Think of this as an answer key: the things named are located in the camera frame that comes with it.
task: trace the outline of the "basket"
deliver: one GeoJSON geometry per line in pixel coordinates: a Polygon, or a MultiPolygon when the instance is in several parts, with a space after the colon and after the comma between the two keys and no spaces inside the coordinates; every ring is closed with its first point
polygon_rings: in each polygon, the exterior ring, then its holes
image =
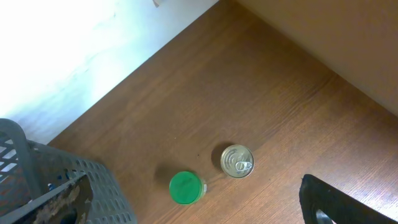
{"type": "Polygon", "coordinates": [[[0,217],[84,174],[93,191],[86,223],[137,223],[104,165],[28,141],[17,123],[0,119],[0,217]]]}

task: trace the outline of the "can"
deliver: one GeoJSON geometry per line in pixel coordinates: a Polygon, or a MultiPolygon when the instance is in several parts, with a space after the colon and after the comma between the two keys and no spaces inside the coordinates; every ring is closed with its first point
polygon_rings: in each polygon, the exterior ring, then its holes
{"type": "Polygon", "coordinates": [[[227,147],[221,155],[222,170],[233,178],[247,177],[254,169],[254,157],[251,151],[242,145],[227,147]]]}
{"type": "Polygon", "coordinates": [[[175,202],[181,205],[191,205],[206,194],[207,185],[194,172],[182,171],[173,176],[169,190],[175,202]]]}

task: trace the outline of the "wooden table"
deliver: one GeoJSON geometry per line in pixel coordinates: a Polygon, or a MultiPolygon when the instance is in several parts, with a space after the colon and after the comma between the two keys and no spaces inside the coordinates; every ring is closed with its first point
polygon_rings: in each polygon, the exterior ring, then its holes
{"type": "Polygon", "coordinates": [[[397,219],[397,133],[394,115],[221,1],[50,145],[106,164],[139,223],[303,223],[306,173],[397,219]],[[230,144],[253,151],[249,177],[220,171],[230,144]],[[184,207],[168,183],[187,169],[208,192],[184,207]]]}

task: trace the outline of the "jar with green lid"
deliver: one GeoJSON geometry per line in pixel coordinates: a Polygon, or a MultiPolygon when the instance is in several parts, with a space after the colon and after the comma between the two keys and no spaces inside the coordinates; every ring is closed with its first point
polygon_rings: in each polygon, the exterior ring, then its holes
{"type": "Polygon", "coordinates": [[[191,205],[201,199],[207,190],[205,181],[193,172],[175,174],[169,185],[172,199],[181,205],[191,205]]]}

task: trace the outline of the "pull tab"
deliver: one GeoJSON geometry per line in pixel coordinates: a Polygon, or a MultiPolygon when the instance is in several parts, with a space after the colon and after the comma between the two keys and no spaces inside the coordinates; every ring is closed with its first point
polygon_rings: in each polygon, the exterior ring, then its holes
{"type": "Polygon", "coordinates": [[[253,165],[251,162],[237,162],[235,164],[235,168],[237,171],[245,171],[251,169],[253,165]]]}

